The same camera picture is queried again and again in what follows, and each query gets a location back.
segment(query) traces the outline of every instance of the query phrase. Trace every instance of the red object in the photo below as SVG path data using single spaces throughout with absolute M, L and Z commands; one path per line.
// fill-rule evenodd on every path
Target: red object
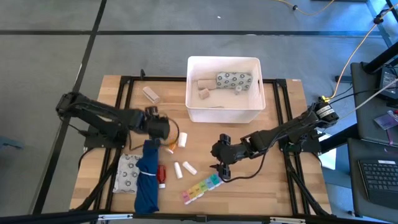
M 157 181 L 159 182 L 159 188 L 166 188 L 166 166 L 159 165 L 157 166 Z

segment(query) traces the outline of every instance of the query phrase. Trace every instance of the white label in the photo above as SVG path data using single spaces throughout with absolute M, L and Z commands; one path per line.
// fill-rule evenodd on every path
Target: white label
M 331 113 L 334 113 L 335 111 L 333 109 L 330 109 L 328 111 L 323 112 L 322 114 L 319 115 L 320 118 L 323 118 L 324 116 L 328 116 Z
M 379 161 L 379 163 L 382 163 L 382 164 L 396 164 L 394 161 Z
M 328 109 L 331 109 L 331 107 L 330 107 L 329 105 L 320 108 L 320 109 L 317 111 L 317 115 L 322 114 L 323 112 L 327 111 Z

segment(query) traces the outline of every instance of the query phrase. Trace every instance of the blue towel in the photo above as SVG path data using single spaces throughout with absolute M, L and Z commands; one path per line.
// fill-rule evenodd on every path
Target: blue towel
M 137 179 L 137 197 L 134 208 L 137 214 L 150 214 L 159 211 L 157 206 L 158 183 L 156 179 L 159 164 L 160 140 L 145 140 L 142 158 L 137 167 L 140 174 Z

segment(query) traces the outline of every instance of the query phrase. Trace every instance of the keyboard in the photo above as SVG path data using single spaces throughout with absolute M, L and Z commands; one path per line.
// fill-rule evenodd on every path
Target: keyboard
M 398 209 L 398 161 L 358 161 L 368 200 Z

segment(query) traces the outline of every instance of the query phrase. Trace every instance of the wooden table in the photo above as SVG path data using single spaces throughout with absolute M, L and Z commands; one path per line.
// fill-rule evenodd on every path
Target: wooden table
M 114 106 L 120 79 L 120 76 L 105 76 L 99 91 L 98 101 Z M 157 104 L 159 111 L 176 120 L 180 130 L 188 133 L 185 149 L 177 149 L 173 155 L 165 150 L 159 150 L 159 163 L 167 167 L 167 187 L 159 190 L 160 213 L 292 215 L 284 159 L 277 143 L 269 149 L 264 167 L 255 178 L 223 184 L 210 192 L 206 192 L 204 196 L 191 204 L 184 205 L 181 192 L 216 172 L 214 169 L 209 168 L 210 165 L 217 162 L 211 156 L 210 151 L 221 133 L 230 135 L 232 144 L 236 144 L 239 143 L 240 137 L 253 131 L 272 129 L 278 125 L 274 92 L 270 84 L 264 84 L 265 110 L 249 124 L 191 122 L 185 107 L 185 85 L 185 82 L 135 81 L 132 90 L 131 108 L 144 109 L 146 106 L 152 106 L 152 103 L 142 94 L 142 88 L 149 86 L 161 98 L 160 103 Z M 300 80 L 287 80 L 287 86 L 292 114 L 293 117 L 296 117 L 307 109 L 302 83 Z M 121 105 L 124 105 L 126 100 L 126 89 L 123 93 Z M 280 96 L 282 97 L 281 101 L 283 101 L 282 91 L 280 91 Z M 282 105 L 282 112 L 284 121 L 287 121 L 284 105 Z M 133 132 L 131 135 L 133 146 L 142 144 L 147 138 L 146 135 L 138 135 Z M 128 147 L 127 144 L 123 153 L 142 154 L 142 149 L 129 152 Z M 82 160 L 70 208 L 79 206 L 97 184 L 103 157 L 104 149 L 98 148 L 92 150 Z M 320 163 L 309 153 L 302 153 L 300 157 L 307 188 L 322 208 L 330 213 L 331 209 Z M 175 161 L 180 163 L 188 161 L 197 169 L 198 174 L 193 176 L 182 167 L 183 178 L 178 180 L 174 172 L 173 163 Z M 231 166 L 233 177 L 251 175 L 258 169 L 260 161 L 261 159 L 258 158 L 237 162 Z M 104 208 L 108 187 L 109 181 L 104 187 L 100 208 Z M 297 186 L 295 186 L 295 194 L 298 211 L 303 212 L 300 191 Z M 134 212 L 135 197 L 136 195 L 134 194 L 114 194 L 112 211 Z

